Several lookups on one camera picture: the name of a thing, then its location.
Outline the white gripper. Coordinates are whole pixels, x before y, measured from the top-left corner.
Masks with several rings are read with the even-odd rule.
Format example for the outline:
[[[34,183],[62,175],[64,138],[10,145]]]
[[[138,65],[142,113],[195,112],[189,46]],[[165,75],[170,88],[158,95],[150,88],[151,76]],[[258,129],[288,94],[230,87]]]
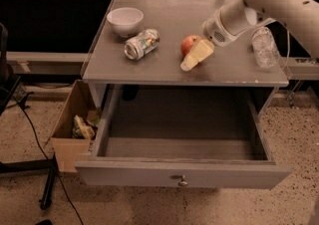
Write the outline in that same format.
[[[216,10],[213,15],[202,24],[202,28],[204,37],[209,41],[206,39],[199,40],[192,46],[180,64],[180,67],[186,72],[212,55],[214,45],[225,47],[237,39],[236,36],[228,32],[223,26],[220,9]]]

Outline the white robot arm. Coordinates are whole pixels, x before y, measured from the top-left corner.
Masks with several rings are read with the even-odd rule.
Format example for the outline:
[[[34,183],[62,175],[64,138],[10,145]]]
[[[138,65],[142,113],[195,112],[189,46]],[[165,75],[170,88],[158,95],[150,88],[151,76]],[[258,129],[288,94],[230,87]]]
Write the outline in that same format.
[[[319,3],[314,0],[231,0],[203,23],[203,35],[225,47],[270,20],[285,27],[311,57],[319,58]]]

